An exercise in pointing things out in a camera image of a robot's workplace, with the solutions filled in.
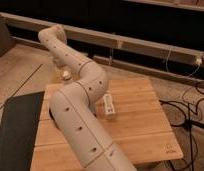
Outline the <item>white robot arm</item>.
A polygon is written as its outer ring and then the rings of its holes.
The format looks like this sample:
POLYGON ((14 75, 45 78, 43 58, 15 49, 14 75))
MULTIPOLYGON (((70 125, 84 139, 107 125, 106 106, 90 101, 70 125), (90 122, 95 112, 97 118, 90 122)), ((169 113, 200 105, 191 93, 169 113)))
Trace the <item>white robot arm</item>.
POLYGON ((107 91, 106 72, 95 61, 67 45, 62 26, 43 29, 38 38, 57 66, 67 66, 79 75, 78 80, 53 93, 50 111, 83 170, 137 171, 90 110, 107 91))

